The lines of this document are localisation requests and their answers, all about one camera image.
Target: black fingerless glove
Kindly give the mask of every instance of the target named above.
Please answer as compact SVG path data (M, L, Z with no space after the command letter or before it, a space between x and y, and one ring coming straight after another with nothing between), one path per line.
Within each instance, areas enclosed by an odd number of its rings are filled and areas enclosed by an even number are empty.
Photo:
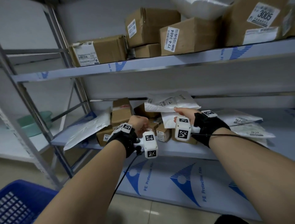
M230 127L218 117L208 117L204 113L195 113L194 126L200 127L200 134L207 135L192 134L192 137L207 147L209 147L210 135L217 129L227 128L230 130Z
M122 129L122 127L125 130L130 130L130 133L126 133L122 130L116 132L120 128ZM133 144L137 142L137 135L135 133L135 129L132 128L132 126L125 123L125 124L122 124L121 126L117 127L117 129L115 131L113 131L113 133L111 134L111 136L106 144L110 143L113 140L118 140L119 142L121 142L124 145L125 150L126 150L126 158L128 158L135 151Z

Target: forearm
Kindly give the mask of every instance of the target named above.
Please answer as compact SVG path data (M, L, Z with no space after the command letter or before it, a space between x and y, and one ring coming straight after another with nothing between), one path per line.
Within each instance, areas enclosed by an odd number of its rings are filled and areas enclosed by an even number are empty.
M125 158L123 144L111 141L66 184L35 223L101 223Z
M214 134L234 134L220 128ZM295 164L237 137L212 136L209 146L266 223L293 223Z

